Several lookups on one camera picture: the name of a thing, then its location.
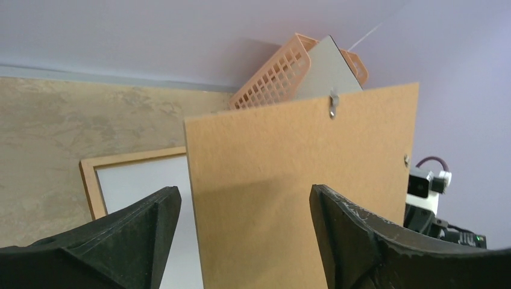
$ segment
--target hardboard panel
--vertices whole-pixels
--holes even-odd
[[[309,51],[310,69],[296,90],[295,99],[309,99],[337,93],[360,92],[359,81],[331,36]]]
[[[326,288],[312,184],[402,224],[418,85],[185,120],[206,289]]]

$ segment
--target plastic basket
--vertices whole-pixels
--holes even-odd
[[[283,45],[252,78],[229,100],[231,109],[258,107],[293,99],[296,90],[310,69],[307,53],[318,41],[295,34]],[[340,49],[351,71],[362,85],[368,72],[360,57]]]

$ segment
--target whiteboard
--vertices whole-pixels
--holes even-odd
[[[204,288],[186,156],[107,167],[97,174],[109,214],[163,187],[179,188],[181,212],[160,288]]]

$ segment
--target metal clip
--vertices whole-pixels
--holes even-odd
[[[332,89],[330,92],[330,118],[334,119],[337,114],[336,107],[339,105],[339,95]]]

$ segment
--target purple cable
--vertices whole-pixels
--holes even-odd
[[[435,157],[435,156],[430,156],[430,157],[424,158],[422,161],[417,163],[416,167],[421,167],[421,165],[423,165],[427,161],[437,161],[442,165],[442,168],[444,171],[450,172],[449,166],[447,166],[447,163],[442,158]]]

